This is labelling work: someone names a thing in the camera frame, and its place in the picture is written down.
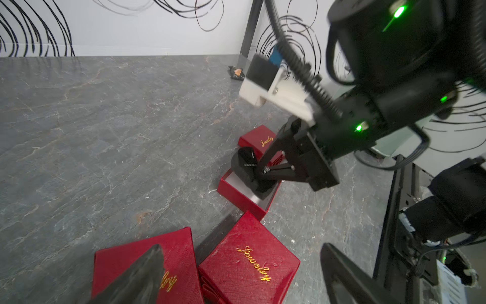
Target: black curly cable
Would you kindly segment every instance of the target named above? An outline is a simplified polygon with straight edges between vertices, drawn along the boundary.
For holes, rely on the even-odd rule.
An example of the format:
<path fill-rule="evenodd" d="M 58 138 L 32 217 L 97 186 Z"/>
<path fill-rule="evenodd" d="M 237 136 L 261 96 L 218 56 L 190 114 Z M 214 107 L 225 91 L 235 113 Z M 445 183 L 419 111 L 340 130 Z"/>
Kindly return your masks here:
<path fill-rule="evenodd" d="M 71 31 L 59 6 L 55 0 L 51 4 L 43 1 L 42 6 L 45 10 L 36 11 L 27 1 L 0 0 L 0 28 L 8 35 L 5 39 L 0 35 L 0 54 L 4 52 L 9 57 L 75 56 Z M 48 25 L 53 21 L 49 18 L 55 20 L 57 30 Z"/>
<path fill-rule="evenodd" d="M 343 112 L 334 104 L 331 96 L 324 90 L 318 79 L 314 78 L 309 70 L 300 61 L 289 42 L 285 39 L 283 30 L 278 22 L 278 12 L 273 0 L 265 0 L 265 6 L 270 19 L 270 24 L 278 39 L 277 49 L 294 72 L 297 80 L 300 81 L 305 90 L 309 92 L 315 102 L 322 108 L 322 111 L 333 122 L 337 122 L 343 116 Z"/>
<path fill-rule="evenodd" d="M 316 77 L 321 70 L 321 62 L 322 62 L 322 50 L 321 46 L 319 43 L 319 40 L 317 39 L 317 35 L 315 34 L 314 30 L 312 29 L 311 26 L 304 24 L 302 19 L 298 16 L 292 16 L 292 15 L 284 15 L 281 16 L 278 19 L 282 30 L 285 34 L 285 38 L 289 42 L 289 44 L 295 46 L 299 51 L 300 54 L 299 58 L 303 62 L 307 62 L 306 58 L 309 56 L 309 58 L 314 59 L 314 67 L 311 69 L 311 73 L 313 77 Z M 304 30 L 302 31 L 295 31 L 290 29 L 291 25 L 297 25 Z M 258 44 L 256 45 L 257 52 L 260 54 L 266 56 L 267 58 L 270 57 L 272 54 L 272 51 L 274 49 L 274 46 L 276 45 L 277 38 L 275 37 L 275 33 L 273 29 L 271 28 L 272 25 L 269 24 L 263 33 L 261 34 Z M 309 48 L 305 48 L 302 43 L 308 43 Z M 291 75 L 290 68 L 288 64 L 285 62 L 285 60 L 282 61 L 281 67 L 285 69 L 285 79 L 289 79 Z"/>

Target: white wall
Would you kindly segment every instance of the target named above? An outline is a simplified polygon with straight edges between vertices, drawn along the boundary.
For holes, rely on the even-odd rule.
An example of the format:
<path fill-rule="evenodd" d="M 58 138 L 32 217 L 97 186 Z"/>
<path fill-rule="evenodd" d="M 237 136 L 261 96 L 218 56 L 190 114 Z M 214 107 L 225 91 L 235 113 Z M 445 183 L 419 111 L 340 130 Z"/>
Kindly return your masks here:
<path fill-rule="evenodd" d="M 466 84 L 458 87 L 460 97 L 453 115 L 443 122 L 434 117 L 436 122 L 424 126 L 431 138 L 430 148 L 414 162 L 434 176 L 466 158 L 486 153 L 486 94 Z M 418 143 L 413 136 L 395 154 L 409 155 Z"/>
<path fill-rule="evenodd" d="M 69 40 L 76 56 L 240 52 L 252 0 L 180 1 L 186 7 L 177 0 L 46 0 L 47 4 L 40 0 L 6 0 L 3 1 L 5 5 L 0 4 L 0 12 L 5 18 L 0 18 L 0 21 L 7 27 L 6 30 L 0 24 L 3 39 L 0 39 L 0 56 L 9 56 L 12 49 L 15 51 L 13 56 L 24 56 L 26 47 L 26 56 L 44 56 L 46 51 L 47 56 L 69 56 Z M 200 25 L 194 18 L 196 2 L 197 6 L 208 3 L 197 9 Z M 178 16 L 175 10 L 185 12 L 180 12 Z M 10 37 L 13 34 L 16 34 L 18 47 L 15 39 Z M 54 47 L 51 42 L 53 38 L 57 42 Z"/>
<path fill-rule="evenodd" d="M 319 73 L 323 76 L 323 82 L 330 80 L 326 72 L 326 44 L 328 41 L 329 22 L 327 18 L 328 10 L 334 0 L 275 0 L 278 15 L 281 17 L 281 25 L 286 35 L 289 35 L 295 40 L 302 50 L 294 45 L 294 50 L 301 56 L 301 59 L 312 65 L 312 72 Z M 300 18 L 300 22 L 306 27 L 293 24 L 296 22 L 295 16 Z M 265 9 L 265 5 L 260 13 L 260 18 L 253 37 L 252 46 L 250 48 L 249 59 L 255 53 L 268 56 L 268 51 L 272 49 L 275 42 L 264 46 L 263 42 L 270 34 L 272 34 L 271 27 L 266 29 L 270 21 Z M 334 66 L 336 74 L 345 78 L 347 72 L 344 69 L 346 60 L 342 53 L 340 53 L 339 46 L 336 48 Z"/>

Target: black metal frame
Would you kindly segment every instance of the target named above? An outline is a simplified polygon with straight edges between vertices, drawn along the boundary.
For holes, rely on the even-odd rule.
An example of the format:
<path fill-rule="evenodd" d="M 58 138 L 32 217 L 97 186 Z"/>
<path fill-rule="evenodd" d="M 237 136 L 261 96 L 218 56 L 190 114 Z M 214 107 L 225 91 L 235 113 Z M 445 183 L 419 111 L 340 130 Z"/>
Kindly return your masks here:
<path fill-rule="evenodd" d="M 248 58 L 248 54 L 250 53 L 251 42 L 253 41 L 253 36 L 255 35 L 262 6 L 263 0 L 253 0 L 253 3 L 251 4 L 250 15 L 248 16 L 242 48 L 240 50 L 240 54 L 246 58 Z"/>
<path fill-rule="evenodd" d="M 268 162 L 282 151 L 287 163 L 268 167 Z M 339 184 L 334 162 L 317 146 L 309 126 L 292 115 L 276 135 L 255 168 L 258 180 L 291 180 L 308 183 L 314 191 Z"/>
<path fill-rule="evenodd" d="M 392 187 L 388 198 L 383 230 L 378 248 L 378 255 L 373 272 L 373 279 L 389 291 L 395 299 L 403 303 L 416 303 L 418 295 L 417 277 L 408 276 L 408 271 L 415 266 L 416 260 L 411 256 L 417 255 L 421 247 L 411 250 L 414 240 L 399 221 L 399 211 L 416 203 L 414 197 L 419 193 L 420 167 L 411 163 L 395 171 Z M 425 270 L 423 278 L 430 284 L 437 285 L 437 252 L 428 253 L 423 259 Z"/>

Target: black metal pole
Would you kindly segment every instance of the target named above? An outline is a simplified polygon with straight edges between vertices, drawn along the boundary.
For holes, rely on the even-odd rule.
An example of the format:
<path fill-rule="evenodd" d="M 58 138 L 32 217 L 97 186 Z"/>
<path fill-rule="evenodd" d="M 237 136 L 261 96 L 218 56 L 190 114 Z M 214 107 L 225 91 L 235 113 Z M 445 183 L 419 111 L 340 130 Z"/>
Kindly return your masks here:
<path fill-rule="evenodd" d="M 263 0 L 253 0 L 251 4 L 250 16 L 248 17 L 248 23 L 246 24 L 246 31 L 243 37 L 243 44 L 240 54 L 248 58 L 250 53 L 251 41 L 257 28 L 258 17 L 260 16 Z"/>

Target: wire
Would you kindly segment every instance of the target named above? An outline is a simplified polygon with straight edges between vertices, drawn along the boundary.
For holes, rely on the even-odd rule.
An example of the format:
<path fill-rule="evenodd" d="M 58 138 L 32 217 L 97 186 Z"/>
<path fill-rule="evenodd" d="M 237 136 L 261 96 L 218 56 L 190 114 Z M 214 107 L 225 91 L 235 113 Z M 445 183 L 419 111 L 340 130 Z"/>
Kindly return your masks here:
<path fill-rule="evenodd" d="M 432 249 L 429 249 L 429 250 L 423 252 L 420 255 L 420 257 L 418 258 L 417 263 L 415 264 L 415 267 L 413 269 L 413 274 L 418 276 L 418 277 L 422 276 L 422 274 L 425 270 L 425 266 L 422 265 L 422 259 L 426 254 L 428 254 L 432 251 L 437 251 L 437 250 L 451 250 L 451 249 L 457 249 L 457 248 L 463 247 L 463 246 L 470 246 L 470 245 L 479 244 L 479 243 L 483 242 L 484 240 L 481 240 L 481 241 L 478 241 L 478 242 L 474 242 L 474 240 L 476 240 L 480 235 L 481 235 L 480 232 L 476 232 L 474 234 L 471 234 L 469 237 L 467 237 L 466 239 L 464 239 L 464 240 L 462 240 L 458 243 L 455 243 L 455 244 L 452 244 L 452 245 L 436 246 Z"/>
<path fill-rule="evenodd" d="M 343 86 L 353 86 L 358 84 L 358 80 L 354 79 L 352 81 L 345 81 L 339 79 L 336 75 L 336 70 L 334 69 L 334 53 L 336 52 L 336 44 L 337 44 L 337 32 L 335 29 L 330 26 L 329 27 L 329 35 L 328 35 L 328 44 L 326 46 L 326 68 L 328 70 L 329 77 L 331 77 L 335 82 L 343 85 Z"/>
<path fill-rule="evenodd" d="M 290 1 L 289 1 L 289 5 L 287 5 L 287 15 L 286 15 L 286 16 L 288 16 L 288 15 L 289 15 L 290 3 L 292 3 L 292 0 L 290 0 Z M 315 16 L 314 16 L 314 20 L 312 21 L 312 23 L 311 23 L 309 26 L 305 26 L 305 27 L 306 27 L 306 29 L 305 29 L 305 30 L 309 29 L 311 26 L 313 26 L 313 25 L 314 25 L 314 22 L 315 22 L 315 20 L 317 19 L 317 11 L 318 11 L 318 10 L 319 10 L 319 3 L 317 2 L 317 0 L 315 0 Z M 293 30 L 290 28 L 289 23 L 288 23 L 287 21 L 285 21 L 285 23 L 287 24 L 287 27 L 288 27 L 288 28 L 289 28 L 291 31 L 293 31 Z"/>
<path fill-rule="evenodd" d="M 5 30 L 9 38 L 5 41 L 0 36 L 0 54 L 5 52 L 5 56 L 9 57 L 25 57 L 31 54 L 39 57 L 48 54 L 52 56 L 75 56 L 71 31 L 66 18 L 57 3 L 54 0 L 51 2 L 52 4 L 48 4 L 44 1 L 42 12 L 38 12 L 28 1 L 17 3 L 17 0 L 0 0 L 2 7 L 0 9 L 0 28 Z M 58 27 L 49 27 L 47 24 L 50 22 L 48 21 L 52 21 L 53 24 L 57 23 Z M 12 48 L 11 52 L 7 54 L 9 46 Z"/>
<path fill-rule="evenodd" d="M 339 121 L 343 117 L 343 112 L 332 101 L 331 96 L 320 84 L 320 79 L 314 77 L 309 73 L 309 70 L 302 63 L 297 56 L 292 46 L 285 38 L 285 34 L 279 24 L 279 17 L 275 2 L 273 0 L 265 0 L 265 7 L 267 9 L 268 18 L 270 24 L 274 30 L 275 37 L 278 40 L 277 49 L 282 55 L 285 62 L 289 65 L 290 69 L 294 72 L 294 75 L 298 81 L 302 83 L 305 90 L 309 92 L 315 102 L 322 108 L 322 111 L 333 122 Z"/>
<path fill-rule="evenodd" d="M 484 242 L 486 242 L 486 238 L 485 239 L 482 239 L 482 240 L 479 240 L 479 241 L 472 242 L 472 243 L 467 244 L 465 246 L 477 245 L 477 244 L 481 244 L 481 243 L 484 243 Z"/>
<path fill-rule="evenodd" d="M 212 5 L 210 10 L 213 9 L 213 7 L 216 5 L 216 3 L 218 3 L 218 0 L 216 0 L 216 2 Z M 221 23 L 221 20 L 223 19 L 223 15 L 225 14 L 225 3 L 223 2 L 223 0 L 221 0 L 221 5 L 223 5 L 223 12 L 221 13 L 221 17 L 219 18 L 218 24 L 216 24 L 213 28 L 207 30 L 207 29 L 204 29 L 201 26 L 201 23 L 199 23 L 199 16 L 197 15 L 197 9 L 200 8 L 201 6 L 197 6 L 197 0 L 196 0 L 196 2 L 194 3 L 194 15 L 196 16 L 197 25 L 199 25 L 199 28 L 201 30 L 203 30 L 205 32 L 211 32 L 218 27 L 218 25 Z"/>
<path fill-rule="evenodd" d="M 312 61 L 313 58 L 313 71 L 311 73 L 314 77 L 317 76 L 321 70 L 322 52 L 319 40 L 312 27 L 304 24 L 298 16 L 285 15 L 280 17 L 278 21 L 284 31 L 285 38 L 290 44 L 296 46 L 295 51 L 303 57 L 303 60 L 306 61 L 306 58 L 308 58 Z M 290 28 L 291 25 L 297 25 L 299 28 L 304 28 L 304 30 L 294 31 Z M 278 43 L 271 27 L 272 25 L 269 24 L 265 28 L 257 44 L 257 51 L 266 57 L 270 57 Z M 285 79 L 289 79 L 291 70 L 285 60 L 282 61 L 282 65 L 286 71 Z"/>
<path fill-rule="evenodd" d="M 419 128 L 416 124 L 409 125 L 408 127 L 415 134 L 417 134 L 420 137 L 421 142 L 418 145 L 418 147 L 407 158 L 405 158 L 403 161 L 396 163 L 394 166 L 380 167 L 380 166 L 375 166 L 375 165 L 372 165 L 370 163 L 367 163 L 358 155 L 358 153 L 357 153 L 358 151 L 354 151 L 354 157 L 356 158 L 356 160 L 358 162 L 362 163 L 363 165 L 365 165 L 367 167 L 371 167 L 371 168 L 375 168 L 375 169 L 381 169 L 381 170 L 385 170 L 385 171 L 395 171 L 395 170 L 399 170 L 399 169 L 405 167 L 406 165 L 408 165 L 411 162 L 413 162 L 414 160 L 416 160 L 420 155 L 422 155 L 422 153 L 425 150 L 427 150 L 427 148 L 430 145 L 429 136 L 421 128 Z"/>

